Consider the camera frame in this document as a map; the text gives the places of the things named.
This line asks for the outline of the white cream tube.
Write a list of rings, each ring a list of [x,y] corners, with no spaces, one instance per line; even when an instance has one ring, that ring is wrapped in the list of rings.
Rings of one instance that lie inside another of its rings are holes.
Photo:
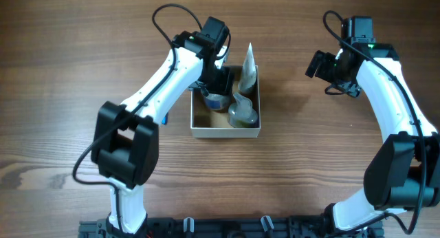
[[[251,94],[256,84],[256,63],[252,44],[247,49],[247,54],[242,65],[238,89],[242,94]]]

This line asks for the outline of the cotton swab jar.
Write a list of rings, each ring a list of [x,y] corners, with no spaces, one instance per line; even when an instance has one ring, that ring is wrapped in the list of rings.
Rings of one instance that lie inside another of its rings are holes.
[[[223,111],[230,105],[229,95],[208,94],[203,96],[203,101],[207,108],[213,111]]]

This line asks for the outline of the clear spray bottle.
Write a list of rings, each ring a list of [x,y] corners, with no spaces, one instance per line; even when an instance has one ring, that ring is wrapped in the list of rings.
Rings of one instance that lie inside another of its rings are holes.
[[[229,124],[234,128],[255,128],[259,117],[252,101],[238,92],[232,97],[235,102],[228,109]]]

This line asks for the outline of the blue disposable razor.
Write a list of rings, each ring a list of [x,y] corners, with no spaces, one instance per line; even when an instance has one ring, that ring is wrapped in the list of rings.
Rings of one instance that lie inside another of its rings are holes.
[[[164,118],[162,119],[162,124],[163,125],[167,125],[168,124],[168,113],[164,116]]]

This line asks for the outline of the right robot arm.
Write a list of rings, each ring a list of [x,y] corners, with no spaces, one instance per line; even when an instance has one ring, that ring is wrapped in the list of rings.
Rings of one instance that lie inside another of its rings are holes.
[[[328,236],[351,235],[387,217],[411,211],[404,232],[415,229],[422,208],[439,204],[439,132],[409,91],[394,47],[354,43],[337,54],[317,51],[306,71],[337,95],[364,92],[377,119],[382,146],[367,167],[363,187],[330,204],[323,214]]]

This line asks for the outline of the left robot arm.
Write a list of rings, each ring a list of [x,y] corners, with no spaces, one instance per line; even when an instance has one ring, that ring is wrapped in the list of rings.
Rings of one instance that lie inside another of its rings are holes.
[[[91,160],[111,186],[111,212],[101,234],[146,237],[143,185],[159,157],[159,127],[187,89],[203,95],[231,93],[234,75],[222,64],[227,25],[209,17],[200,31],[177,35],[162,66],[131,97],[98,112]]]

